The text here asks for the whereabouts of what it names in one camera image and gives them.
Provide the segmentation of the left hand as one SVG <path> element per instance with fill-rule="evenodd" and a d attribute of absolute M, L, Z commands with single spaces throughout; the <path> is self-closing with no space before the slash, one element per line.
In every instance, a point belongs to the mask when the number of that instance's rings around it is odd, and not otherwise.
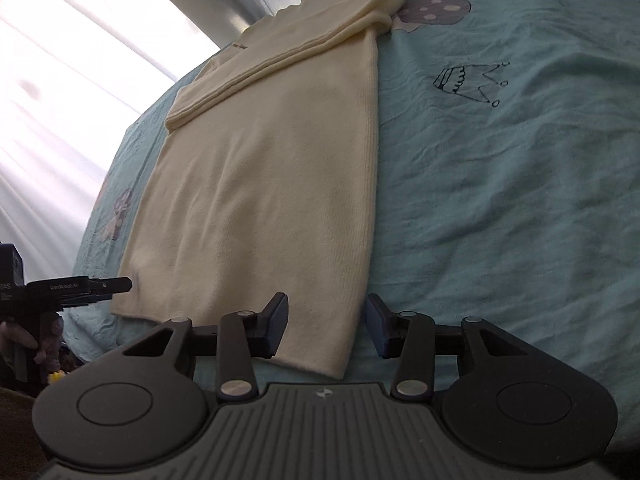
<path fill-rule="evenodd" d="M 37 337 L 13 321 L 1 323 L 1 355 L 9 368 L 14 367 L 14 351 L 18 347 L 35 350 L 35 363 L 48 373 L 61 368 L 60 348 L 63 342 L 63 319 L 57 313 L 47 313 L 40 318 Z"/>

